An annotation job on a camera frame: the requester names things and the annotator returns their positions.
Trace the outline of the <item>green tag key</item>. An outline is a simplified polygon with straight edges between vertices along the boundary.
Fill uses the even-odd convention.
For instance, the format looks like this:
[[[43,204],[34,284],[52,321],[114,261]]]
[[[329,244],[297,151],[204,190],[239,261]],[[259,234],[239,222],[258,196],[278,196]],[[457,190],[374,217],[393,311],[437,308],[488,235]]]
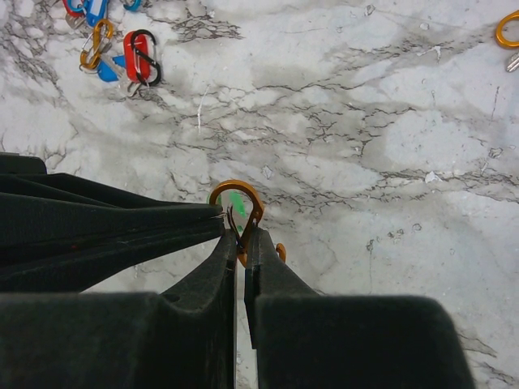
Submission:
[[[248,221],[242,195],[237,190],[224,190],[218,196],[210,194],[208,203],[222,208],[222,218],[227,229],[241,236]]]

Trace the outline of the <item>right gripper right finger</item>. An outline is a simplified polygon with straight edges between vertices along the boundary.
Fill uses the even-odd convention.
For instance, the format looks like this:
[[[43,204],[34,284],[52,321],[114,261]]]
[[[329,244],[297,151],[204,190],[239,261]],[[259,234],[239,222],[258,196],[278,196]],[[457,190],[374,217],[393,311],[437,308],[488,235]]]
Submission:
[[[317,388],[323,299],[283,262],[268,231],[248,246],[245,303],[261,388]]]

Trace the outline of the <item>blue tag key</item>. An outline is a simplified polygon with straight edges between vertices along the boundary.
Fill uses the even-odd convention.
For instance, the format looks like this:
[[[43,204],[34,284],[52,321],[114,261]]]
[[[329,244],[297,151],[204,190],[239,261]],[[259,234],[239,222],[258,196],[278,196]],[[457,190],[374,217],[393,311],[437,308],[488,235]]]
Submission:
[[[110,65],[101,60],[97,67],[97,75],[104,82],[115,82],[118,81],[119,75],[122,75],[126,71],[126,60],[123,55],[112,57],[114,67],[117,69],[113,70]]]
[[[84,0],[84,16],[74,19],[66,13],[65,20],[74,30],[83,25],[93,28],[100,20],[106,17],[108,4],[108,0]]]

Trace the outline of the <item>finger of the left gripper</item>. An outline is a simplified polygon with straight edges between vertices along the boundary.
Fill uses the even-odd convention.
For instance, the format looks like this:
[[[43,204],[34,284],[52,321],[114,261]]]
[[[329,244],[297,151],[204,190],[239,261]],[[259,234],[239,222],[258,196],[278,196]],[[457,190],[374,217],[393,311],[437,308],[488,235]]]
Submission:
[[[122,270],[218,238],[224,231],[221,220],[208,220],[109,239],[99,246],[4,268],[1,290],[82,292]]]
[[[200,227],[217,237],[221,208],[146,198],[60,174],[1,176],[1,241],[43,243]]]

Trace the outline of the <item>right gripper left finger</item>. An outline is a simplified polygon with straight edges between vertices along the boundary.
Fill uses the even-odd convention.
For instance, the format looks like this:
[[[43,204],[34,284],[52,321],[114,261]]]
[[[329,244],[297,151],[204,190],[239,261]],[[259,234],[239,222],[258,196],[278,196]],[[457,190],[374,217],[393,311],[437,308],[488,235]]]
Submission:
[[[226,230],[212,253],[161,296],[161,356],[175,388],[234,388],[237,247]]]

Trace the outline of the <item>orange S carabiner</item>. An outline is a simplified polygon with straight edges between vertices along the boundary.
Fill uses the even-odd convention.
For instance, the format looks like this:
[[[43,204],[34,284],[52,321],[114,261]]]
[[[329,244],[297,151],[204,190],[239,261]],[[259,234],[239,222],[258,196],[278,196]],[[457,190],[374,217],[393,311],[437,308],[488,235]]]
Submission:
[[[111,46],[113,35],[113,24],[107,19],[99,20],[81,49],[79,66],[94,71],[101,62],[101,55]]]
[[[495,27],[495,42],[504,49],[517,49],[518,39],[512,38],[510,25],[518,24],[519,10],[503,17]]]
[[[264,204],[255,188],[240,180],[219,183],[208,196],[210,205],[220,205],[225,211],[227,225],[234,231],[238,260],[247,264],[247,247],[254,227],[264,215]]]

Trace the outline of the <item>black tag key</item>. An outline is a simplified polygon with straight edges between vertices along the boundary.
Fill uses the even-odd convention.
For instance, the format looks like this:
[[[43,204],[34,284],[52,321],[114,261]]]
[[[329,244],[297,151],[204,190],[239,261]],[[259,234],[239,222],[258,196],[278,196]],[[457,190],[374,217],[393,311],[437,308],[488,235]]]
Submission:
[[[519,53],[513,54],[507,61],[506,67],[507,72],[514,72],[519,69]]]

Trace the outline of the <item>black S carabiner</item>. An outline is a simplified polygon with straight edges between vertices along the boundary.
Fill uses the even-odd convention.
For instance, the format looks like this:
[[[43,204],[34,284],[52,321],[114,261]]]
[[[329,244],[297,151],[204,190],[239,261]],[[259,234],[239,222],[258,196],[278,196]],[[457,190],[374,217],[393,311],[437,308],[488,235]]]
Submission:
[[[139,36],[147,36],[150,38],[150,40],[152,42],[152,48],[153,48],[152,55],[145,53],[142,49],[139,49],[136,47],[135,42]],[[130,43],[131,43],[131,49],[132,49],[133,53],[135,54],[135,56],[138,59],[143,59],[156,72],[155,79],[148,80],[147,78],[145,78],[143,76],[143,73],[141,72],[140,68],[137,67],[136,68],[136,77],[137,77],[138,81],[141,84],[145,84],[148,87],[157,86],[160,83],[161,78],[162,78],[162,69],[161,69],[160,63],[156,59],[156,56],[157,56],[157,49],[156,49],[157,39],[156,39],[156,37],[149,30],[137,29],[137,30],[133,31],[133,33],[131,34]]]

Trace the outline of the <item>blue S carabiner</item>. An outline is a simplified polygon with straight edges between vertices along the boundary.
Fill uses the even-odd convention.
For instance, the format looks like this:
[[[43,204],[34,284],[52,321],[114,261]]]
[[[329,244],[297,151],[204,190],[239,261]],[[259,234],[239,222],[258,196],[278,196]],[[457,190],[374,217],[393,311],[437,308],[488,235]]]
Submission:
[[[141,2],[141,0],[122,0],[124,9],[131,12],[136,12],[140,7]]]

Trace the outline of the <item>red tag key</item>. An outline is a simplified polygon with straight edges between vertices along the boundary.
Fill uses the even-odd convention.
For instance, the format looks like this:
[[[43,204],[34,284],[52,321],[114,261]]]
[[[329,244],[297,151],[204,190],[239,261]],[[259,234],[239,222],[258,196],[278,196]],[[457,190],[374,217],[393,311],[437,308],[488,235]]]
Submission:
[[[123,90],[128,96],[134,96],[142,85],[141,79],[149,81],[152,73],[148,56],[148,39],[144,30],[128,32],[123,40],[125,75]]]
[[[84,16],[84,0],[62,0],[67,14],[72,18]]]

